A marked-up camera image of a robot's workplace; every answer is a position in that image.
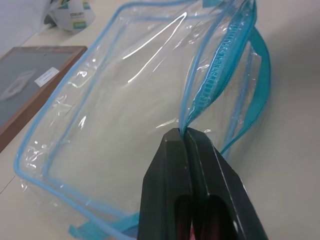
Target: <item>white label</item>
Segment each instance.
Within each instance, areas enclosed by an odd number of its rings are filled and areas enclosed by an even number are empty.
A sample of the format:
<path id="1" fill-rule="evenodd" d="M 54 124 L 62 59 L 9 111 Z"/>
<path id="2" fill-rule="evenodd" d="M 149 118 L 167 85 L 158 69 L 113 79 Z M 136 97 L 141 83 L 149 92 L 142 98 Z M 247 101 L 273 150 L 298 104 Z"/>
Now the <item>white label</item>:
<path id="1" fill-rule="evenodd" d="M 40 77 L 38 77 L 36 80 L 34 80 L 34 82 L 38 84 L 38 86 L 41 88 L 50 79 L 52 79 L 58 72 L 59 72 L 58 69 L 56 69 L 55 67 L 52 67 L 48 71 L 46 71 L 44 74 L 42 74 Z"/>

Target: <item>brown frame border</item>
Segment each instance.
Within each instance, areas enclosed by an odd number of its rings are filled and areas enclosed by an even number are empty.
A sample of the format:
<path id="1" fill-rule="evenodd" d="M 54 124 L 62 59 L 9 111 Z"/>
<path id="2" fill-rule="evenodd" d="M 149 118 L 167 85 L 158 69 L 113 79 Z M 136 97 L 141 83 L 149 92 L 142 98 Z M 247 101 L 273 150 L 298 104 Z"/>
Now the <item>brown frame border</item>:
<path id="1" fill-rule="evenodd" d="M 3 126 L 0 127 L 0 152 L 15 138 L 24 126 L 33 118 L 50 97 L 58 83 L 66 75 L 75 62 L 85 53 L 86 46 L 32 46 L 14 47 L 1 59 L 11 53 L 72 53 L 62 65 L 60 72 L 42 86 Z"/>

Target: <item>black clip jaw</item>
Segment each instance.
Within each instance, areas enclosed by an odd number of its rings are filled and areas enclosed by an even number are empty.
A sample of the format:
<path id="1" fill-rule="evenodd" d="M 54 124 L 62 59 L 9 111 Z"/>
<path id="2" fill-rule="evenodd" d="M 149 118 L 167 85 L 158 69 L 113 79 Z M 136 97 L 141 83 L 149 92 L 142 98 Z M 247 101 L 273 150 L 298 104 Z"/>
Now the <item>black clip jaw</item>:
<path id="1" fill-rule="evenodd" d="M 142 185 L 137 240 L 267 240 L 239 176 L 203 132 L 167 132 Z"/>

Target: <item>transparent vinyl pouch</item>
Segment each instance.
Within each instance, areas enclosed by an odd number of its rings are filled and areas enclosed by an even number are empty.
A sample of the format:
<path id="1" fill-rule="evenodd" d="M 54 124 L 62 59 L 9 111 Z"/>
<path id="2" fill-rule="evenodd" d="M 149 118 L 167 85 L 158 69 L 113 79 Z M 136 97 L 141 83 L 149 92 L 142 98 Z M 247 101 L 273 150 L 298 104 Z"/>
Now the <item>transparent vinyl pouch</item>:
<path id="1" fill-rule="evenodd" d="M 270 63 L 255 21 L 251 0 L 123 5 L 38 113 L 16 174 L 88 219 L 75 238 L 134 239 L 163 135 L 190 126 L 228 158 L 263 110 Z"/>

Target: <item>white table surface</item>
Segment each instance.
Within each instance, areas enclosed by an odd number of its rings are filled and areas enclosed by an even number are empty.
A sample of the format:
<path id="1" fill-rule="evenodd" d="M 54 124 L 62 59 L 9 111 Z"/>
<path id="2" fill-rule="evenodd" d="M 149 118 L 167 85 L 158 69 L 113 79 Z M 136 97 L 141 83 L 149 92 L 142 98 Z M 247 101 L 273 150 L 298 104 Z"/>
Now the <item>white table surface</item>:
<path id="1" fill-rule="evenodd" d="M 123 2 L 92 0 L 96 19 L 87 29 L 76 35 L 50 29 L 25 46 L 89 46 Z M 319 13 L 319 0 L 258 0 L 256 26 L 271 56 L 271 95 L 230 164 L 271 240 L 320 239 Z M 0 153 L 0 239 L 72 239 L 15 177 L 13 161 L 29 126 Z"/>

